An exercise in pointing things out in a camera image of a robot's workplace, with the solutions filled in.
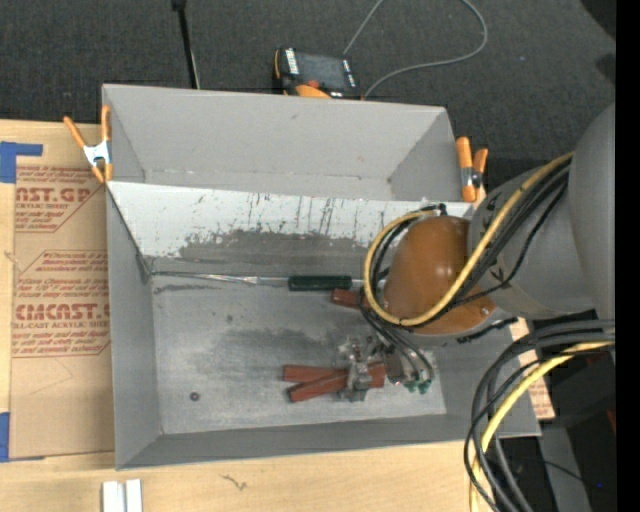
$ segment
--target metal part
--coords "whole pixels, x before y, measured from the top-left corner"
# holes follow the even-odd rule
[[[100,183],[110,181],[113,176],[113,164],[111,162],[111,108],[108,105],[102,107],[102,142],[95,146],[89,146],[86,143],[80,130],[70,117],[65,116],[62,121],[71,132],[71,136],[78,147],[84,151],[87,161],[91,164],[91,171],[96,179]],[[101,160],[104,162],[104,169],[98,167],[98,162]]]
[[[569,176],[571,229],[585,285],[600,318],[616,316],[615,147],[613,104],[580,138]]]
[[[365,399],[373,382],[369,366],[374,361],[380,361],[380,358],[373,354],[377,346],[379,346],[379,342],[368,336],[364,341],[348,339],[338,347],[336,367],[346,366],[348,368],[347,384],[340,392],[341,398],[346,398],[351,402]]]
[[[478,199],[477,189],[482,186],[482,174],[487,162],[488,150],[479,149],[472,160],[471,143],[467,137],[459,137],[456,140],[456,150],[460,165],[462,198],[468,203],[474,203]]]
[[[425,357],[427,353],[420,350]],[[387,369],[387,377],[393,384],[403,384],[409,391],[420,390],[424,394],[431,386],[431,376],[429,369],[424,362],[413,351],[408,351],[408,360],[399,350],[384,354],[384,363]]]

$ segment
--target yellow cable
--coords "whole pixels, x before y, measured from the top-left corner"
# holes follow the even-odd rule
[[[371,247],[369,247],[369,251],[367,252],[365,261],[364,261],[364,292],[365,292],[365,295],[367,297],[367,301],[371,305],[371,308],[375,311],[375,313],[380,318],[382,318],[383,320],[387,321],[388,323],[394,324],[394,325],[402,325],[402,326],[405,326],[405,327],[412,327],[412,326],[416,326],[416,325],[420,325],[420,324],[423,324],[425,322],[428,322],[431,318],[433,318],[440,311],[442,311],[442,309],[451,301],[451,299],[455,295],[455,293],[460,289],[460,287],[462,286],[464,281],[467,279],[467,277],[471,273],[471,270],[473,270],[473,267],[476,265],[476,263],[480,259],[480,256],[482,255],[482,252],[485,250],[487,245],[489,245],[489,243],[491,242],[491,239],[493,238],[493,235],[496,233],[496,231],[498,230],[500,225],[504,222],[504,219],[507,217],[507,214],[513,209],[513,207],[515,206],[516,202],[520,199],[520,196],[522,196],[522,194],[524,194],[532,185],[534,185],[536,182],[540,181],[542,178],[544,178],[551,171],[553,171],[554,169],[556,169],[560,165],[562,165],[565,162],[567,162],[567,160],[569,160],[572,155],[573,155],[573,153],[567,153],[566,155],[558,157],[555,160],[552,160],[551,162],[549,162],[547,165],[541,167],[535,173],[533,173],[511,195],[511,197],[507,200],[507,202],[504,204],[504,206],[500,209],[500,211],[498,212],[498,214],[494,218],[493,222],[491,222],[491,225],[489,226],[489,229],[487,230],[487,232],[484,234],[484,236],[482,237],[482,239],[478,243],[477,247],[475,248],[475,250],[473,251],[473,253],[469,257],[469,260],[465,264],[464,268],[462,269],[460,274],[458,274],[458,278],[455,280],[453,285],[451,285],[451,287],[449,288],[447,293],[445,293],[444,296],[442,297],[442,299],[440,299],[440,301],[436,305],[434,305],[429,311],[427,311],[427,312],[425,312],[425,313],[423,313],[423,314],[421,314],[421,315],[419,315],[417,317],[414,317],[414,318],[399,318],[399,317],[397,317],[395,315],[392,315],[391,313],[388,313],[387,311],[385,311],[384,308],[382,306],[380,306],[380,304],[378,303],[378,301],[377,301],[377,299],[376,299],[376,297],[375,297],[375,295],[373,293],[373,290],[371,288],[371,283],[369,281],[369,275],[371,273],[371,264],[373,262],[373,257],[375,255],[377,249],[378,249],[378,246],[380,245],[380,243],[382,242],[382,239],[386,236],[386,234],[389,233],[389,231],[391,231],[394,227],[398,226],[399,224],[401,224],[401,223],[403,223],[403,222],[405,222],[407,220],[411,220],[411,219],[420,217],[420,216],[424,215],[425,212],[410,213],[408,215],[400,217],[399,219],[396,219],[393,222],[391,222],[380,233],[378,233],[376,238],[373,240],[373,242],[371,243]]]
[[[562,363],[568,361],[569,359],[575,357],[575,354],[578,352],[585,352],[588,350],[594,350],[602,347],[606,347],[609,345],[613,345],[611,341],[594,341],[589,343],[579,343],[573,347],[570,347],[564,350],[562,353],[567,354],[566,356],[557,357],[554,359],[550,359],[542,363],[535,370],[529,373],[524,379],[522,379],[518,385],[513,388],[513,390],[507,395],[504,401],[500,404],[500,407],[496,410],[495,415],[491,418],[487,425],[487,429],[482,434],[482,438],[480,440],[480,444],[482,446],[482,451],[486,453],[489,448],[489,444],[491,443],[491,439],[493,439],[494,434],[498,430],[498,427],[502,423],[504,417],[511,411],[514,404],[518,401],[518,399],[524,394],[525,391],[529,389],[529,387],[537,381],[540,377],[543,377],[547,373],[549,373],[553,368]],[[478,459],[474,459],[472,466],[473,474],[476,478],[480,476],[480,463]],[[470,483],[470,507],[473,512],[479,510],[478,508],[478,491],[473,486],[473,483]]]

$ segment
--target white plastic piece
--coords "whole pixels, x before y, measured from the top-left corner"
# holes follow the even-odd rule
[[[142,512],[142,482],[103,482],[102,512]]]

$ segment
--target gray carpet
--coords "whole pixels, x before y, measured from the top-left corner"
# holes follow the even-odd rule
[[[339,56],[373,0],[190,0],[201,86],[269,92],[273,50]],[[189,87],[170,0],[3,2],[0,117],[95,122],[103,82]],[[388,80],[370,99],[446,106],[490,149],[489,185],[574,148],[615,101],[615,0],[478,0],[488,43],[462,63]],[[482,41],[453,0],[386,0],[349,52],[362,88]]]

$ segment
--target blue tape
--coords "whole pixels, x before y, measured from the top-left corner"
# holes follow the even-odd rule
[[[16,157],[42,156],[42,144],[0,142],[0,183],[16,182]]]
[[[0,413],[0,462],[9,462],[9,413]]]

